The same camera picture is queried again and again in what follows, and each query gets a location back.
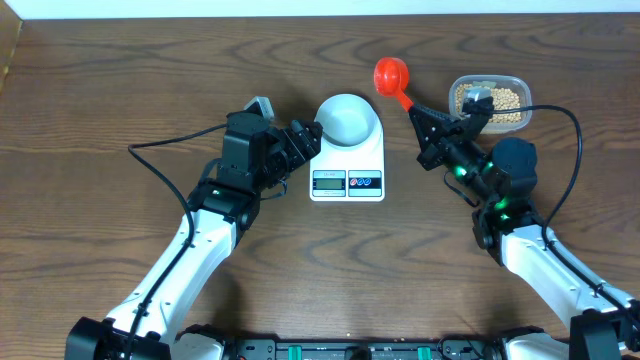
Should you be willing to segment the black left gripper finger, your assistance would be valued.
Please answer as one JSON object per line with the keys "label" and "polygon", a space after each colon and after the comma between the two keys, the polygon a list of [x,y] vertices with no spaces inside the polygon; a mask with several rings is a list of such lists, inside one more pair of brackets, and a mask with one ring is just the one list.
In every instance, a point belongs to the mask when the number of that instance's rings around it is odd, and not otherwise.
{"label": "black left gripper finger", "polygon": [[307,141],[307,153],[310,156],[317,156],[321,151],[323,127],[318,122],[309,122],[304,124],[304,129]]}
{"label": "black left gripper finger", "polygon": [[290,124],[290,129],[298,143],[310,145],[313,142],[313,134],[309,131],[305,123],[293,120]]}

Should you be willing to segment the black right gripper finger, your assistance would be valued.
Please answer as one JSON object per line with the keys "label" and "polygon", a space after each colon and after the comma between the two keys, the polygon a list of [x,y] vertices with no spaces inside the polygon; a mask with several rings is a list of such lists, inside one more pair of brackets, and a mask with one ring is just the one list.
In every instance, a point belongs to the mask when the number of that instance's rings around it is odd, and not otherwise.
{"label": "black right gripper finger", "polygon": [[420,104],[411,106],[410,119],[414,125],[421,128],[456,128],[463,124],[460,118]]}
{"label": "black right gripper finger", "polygon": [[418,139],[421,154],[423,156],[436,156],[439,152],[437,142],[440,140],[440,128],[421,128],[413,123],[412,125]]}

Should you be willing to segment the red measuring scoop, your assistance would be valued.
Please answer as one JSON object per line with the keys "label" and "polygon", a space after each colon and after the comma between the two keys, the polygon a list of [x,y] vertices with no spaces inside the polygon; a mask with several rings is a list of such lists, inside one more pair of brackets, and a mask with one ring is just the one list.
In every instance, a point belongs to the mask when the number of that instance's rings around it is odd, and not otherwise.
{"label": "red measuring scoop", "polygon": [[378,94],[395,98],[408,112],[414,102],[406,95],[410,75],[406,63],[396,57],[381,58],[374,69],[374,86]]}

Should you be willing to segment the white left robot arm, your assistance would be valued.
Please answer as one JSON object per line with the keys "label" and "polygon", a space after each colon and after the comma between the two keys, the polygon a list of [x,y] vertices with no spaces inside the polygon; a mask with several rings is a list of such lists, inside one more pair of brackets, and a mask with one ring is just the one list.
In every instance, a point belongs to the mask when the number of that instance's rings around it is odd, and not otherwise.
{"label": "white left robot arm", "polygon": [[248,110],[222,125],[222,154],[211,160],[189,196],[173,240],[133,292],[102,321],[82,317],[66,339],[67,359],[172,359],[182,323],[215,269],[251,227],[263,191],[321,151],[317,122],[286,128]]}

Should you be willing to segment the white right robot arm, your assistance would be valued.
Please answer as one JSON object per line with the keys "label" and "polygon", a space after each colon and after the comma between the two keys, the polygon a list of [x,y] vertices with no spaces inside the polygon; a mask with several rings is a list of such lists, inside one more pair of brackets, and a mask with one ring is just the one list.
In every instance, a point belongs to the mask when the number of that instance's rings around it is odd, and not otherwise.
{"label": "white right robot arm", "polygon": [[557,238],[531,198],[537,184],[535,146],[501,139],[491,151],[475,140],[491,106],[472,105],[455,118],[423,105],[407,110],[425,170],[440,166],[474,194],[470,205],[478,246],[525,281],[569,331],[566,342],[536,327],[501,335],[486,359],[619,359],[639,349],[639,301],[602,279]]}

